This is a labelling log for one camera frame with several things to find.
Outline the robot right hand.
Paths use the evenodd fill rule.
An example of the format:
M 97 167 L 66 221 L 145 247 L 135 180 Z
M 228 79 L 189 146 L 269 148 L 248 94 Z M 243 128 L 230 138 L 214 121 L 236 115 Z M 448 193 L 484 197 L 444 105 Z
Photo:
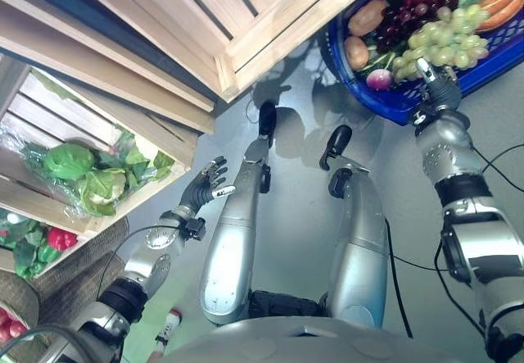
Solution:
M 415 61 L 415 66 L 425 88 L 422 90 L 422 104 L 431 110 L 456 110 L 462 99 L 458 77 L 451 66 L 435 68 L 424 57 Z

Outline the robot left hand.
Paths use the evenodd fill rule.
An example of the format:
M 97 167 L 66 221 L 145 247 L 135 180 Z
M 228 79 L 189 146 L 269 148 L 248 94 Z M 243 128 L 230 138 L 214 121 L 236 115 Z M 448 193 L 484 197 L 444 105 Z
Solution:
M 224 156 L 212 159 L 184 189 L 176 210 L 181 211 L 185 219 L 194 217 L 205 204 L 236 192 L 234 185 L 224 185 L 226 163 Z

